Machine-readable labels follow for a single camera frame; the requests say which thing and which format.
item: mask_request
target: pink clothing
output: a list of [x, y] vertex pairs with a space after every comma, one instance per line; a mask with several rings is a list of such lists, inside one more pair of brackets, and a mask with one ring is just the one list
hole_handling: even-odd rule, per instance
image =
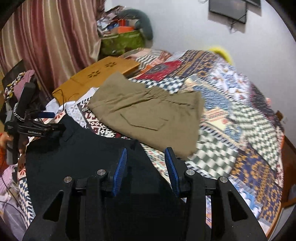
[[[12, 184], [12, 169], [13, 165], [10, 165], [8, 168], [6, 168], [2, 174], [3, 181], [5, 182], [6, 186], [9, 188]], [[2, 178], [0, 178], [0, 195], [3, 195], [6, 192], [6, 187], [2, 181]]]
[[22, 90], [24, 88], [25, 83], [30, 82], [31, 77], [35, 73], [35, 70], [31, 69], [28, 70], [24, 77], [17, 83], [17, 85], [13, 88], [13, 93], [16, 96], [17, 100], [20, 99], [20, 95], [22, 93]]

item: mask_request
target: electrical wire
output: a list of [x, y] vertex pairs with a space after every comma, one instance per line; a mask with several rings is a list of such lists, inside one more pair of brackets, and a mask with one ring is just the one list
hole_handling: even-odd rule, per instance
[[70, 98], [73, 96], [73, 95], [78, 95], [79, 93], [74, 93], [74, 94], [72, 94], [70, 97], [69, 97], [69, 99], [68, 99], [68, 102], [70, 101]]
[[244, 16], [246, 16], [246, 14], [245, 15], [243, 15], [243, 16], [241, 16], [238, 20], [236, 20], [235, 22], [233, 22], [232, 24], [230, 24], [231, 26], [232, 25], [234, 25], [235, 23], [237, 23], [240, 19], [242, 19]]
[[15, 198], [15, 196], [12, 194], [12, 192], [11, 192], [11, 191], [9, 190], [9, 188], [7, 187], [6, 183], [5, 183], [4, 180], [3, 180], [3, 176], [2, 176], [2, 175], [1, 175], [1, 179], [2, 179], [2, 182], [3, 182], [4, 186], [6, 187], [7, 191], [10, 192], [10, 194], [13, 196], [13, 198], [15, 199], [15, 201], [17, 202], [17, 204], [18, 204], [19, 206], [21, 206], [20, 203], [18, 202], [18, 200]]
[[52, 94], [54, 94], [54, 93], [56, 93], [58, 91], [61, 91], [62, 92], [62, 96], [63, 96], [63, 111], [64, 111], [65, 110], [65, 106], [64, 106], [65, 105], [65, 99], [64, 99], [64, 93], [63, 93], [63, 91], [61, 89], [58, 89], [58, 90], [52, 92]]
[[8, 203], [8, 202], [4, 202], [4, 201], [0, 201], [0, 202], [2, 202], [2, 203], [6, 203], [6, 204], [12, 206], [16, 211], [18, 211], [18, 212], [22, 215], [22, 217], [24, 218], [24, 220], [26, 220], [26, 219], [25, 219], [25, 216], [22, 214], [22, 212], [21, 212], [20, 210], [18, 210], [15, 206], [13, 206], [12, 204], [10, 204], [10, 203]]

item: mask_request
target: black pants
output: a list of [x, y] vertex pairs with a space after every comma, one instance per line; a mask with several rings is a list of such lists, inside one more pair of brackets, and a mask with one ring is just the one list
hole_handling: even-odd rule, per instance
[[127, 164], [119, 194], [106, 198], [106, 214], [117, 240], [180, 240], [185, 204], [176, 198], [137, 140], [106, 138], [80, 127], [71, 117], [58, 136], [39, 139], [27, 148], [28, 189], [36, 214], [57, 193], [66, 176], [75, 180], [95, 175], [118, 161], [127, 148]]

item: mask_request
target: green bag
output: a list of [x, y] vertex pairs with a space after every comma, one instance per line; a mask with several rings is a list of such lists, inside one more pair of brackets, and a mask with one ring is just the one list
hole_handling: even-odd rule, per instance
[[130, 50], [145, 47], [145, 41], [140, 31], [103, 37], [100, 54], [106, 56], [120, 56]]

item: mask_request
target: white wall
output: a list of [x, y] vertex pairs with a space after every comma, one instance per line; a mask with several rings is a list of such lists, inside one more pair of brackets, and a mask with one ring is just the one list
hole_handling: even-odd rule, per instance
[[115, 7], [116, 5], [113, 5], [112, 0], [106, 0], [105, 1], [105, 11], [108, 11], [109, 9]]
[[153, 48], [170, 52], [208, 49], [220, 45], [229, 51], [238, 71], [247, 75], [271, 98], [273, 110], [285, 118], [285, 134], [296, 146], [296, 42], [265, 0], [262, 9], [249, 5], [246, 25], [209, 13], [208, 2], [198, 0], [108, 0], [144, 11], [154, 31]]

